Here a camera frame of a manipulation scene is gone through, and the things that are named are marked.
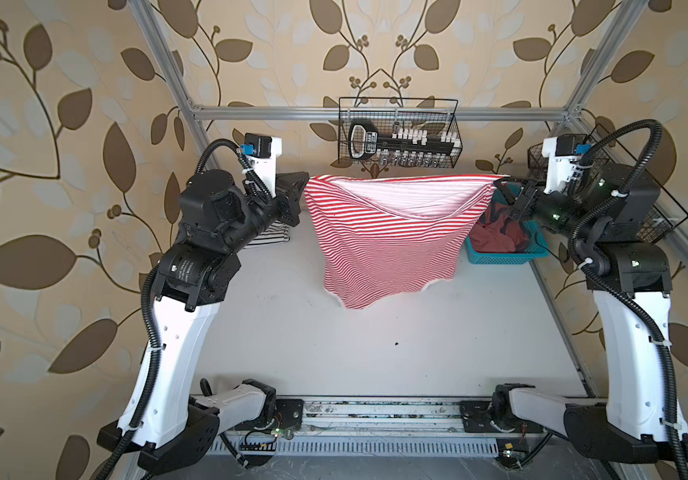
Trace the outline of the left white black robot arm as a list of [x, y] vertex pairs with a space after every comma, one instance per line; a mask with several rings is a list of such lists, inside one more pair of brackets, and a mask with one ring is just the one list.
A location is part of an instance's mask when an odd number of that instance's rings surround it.
[[190, 388], [207, 332], [241, 267], [239, 251], [275, 223], [299, 224], [309, 179], [306, 172], [279, 174], [269, 198], [244, 193], [225, 170], [189, 179], [176, 240], [142, 286], [148, 343], [123, 415], [99, 432], [111, 455], [98, 478], [109, 478], [130, 452], [139, 454], [146, 478], [186, 468], [236, 426], [275, 424], [276, 390], [263, 382], [249, 379], [200, 397]]

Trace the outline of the red white striped tank top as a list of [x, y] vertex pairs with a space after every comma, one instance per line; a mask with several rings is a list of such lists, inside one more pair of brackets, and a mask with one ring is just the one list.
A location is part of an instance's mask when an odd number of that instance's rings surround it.
[[311, 178], [304, 197], [325, 257], [324, 288], [347, 309], [454, 278], [495, 175]]

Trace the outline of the black white striped tank top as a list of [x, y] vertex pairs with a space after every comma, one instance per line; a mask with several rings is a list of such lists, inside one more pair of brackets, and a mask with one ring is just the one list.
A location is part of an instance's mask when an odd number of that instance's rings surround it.
[[287, 243], [290, 238], [290, 226], [275, 222], [269, 226], [264, 232], [257, 235], [251, 240], [246, 248], [258, 248], [275, 244]]

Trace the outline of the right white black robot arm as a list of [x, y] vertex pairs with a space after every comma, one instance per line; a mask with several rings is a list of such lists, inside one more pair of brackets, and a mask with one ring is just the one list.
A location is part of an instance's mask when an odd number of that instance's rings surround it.
[[565, 437], [590, 459], [676, 464], [688, 475], [688, 424], [678, 399], [670, 341], [671, 270], [667, 255], [638, 233], [661, 188], [647, 172], [607, 164], [578, 196], [544, 193], [541, 183], [512, 179], [495, 186], [516, 214], [562, 235], [584, 273], [603, 322], [608, 396], [586, 401], [548, 395], [532, 385], [497, 386], [491, 424], [512, 431], [535, 423]]

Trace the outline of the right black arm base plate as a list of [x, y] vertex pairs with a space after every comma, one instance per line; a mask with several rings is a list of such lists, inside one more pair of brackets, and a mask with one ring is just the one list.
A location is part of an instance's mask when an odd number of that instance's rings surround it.
[[523, 433], [542, 434], [545, 432], [541, 425], [530, 421], [507, 420], [505, 426], [496, 424], [493, 421], [491, 403], [491, 399], [464, 400], [459, 403], [465, 433], [521, 435]]

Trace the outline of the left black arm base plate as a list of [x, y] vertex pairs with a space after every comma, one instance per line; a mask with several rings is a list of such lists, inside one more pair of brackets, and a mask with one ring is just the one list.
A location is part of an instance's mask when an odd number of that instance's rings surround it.
[[269, 400], [257, 419], [243, 424], [244, 430], [274, 431], [297, 430], [303, 422], [305, 402], [300, 398]]

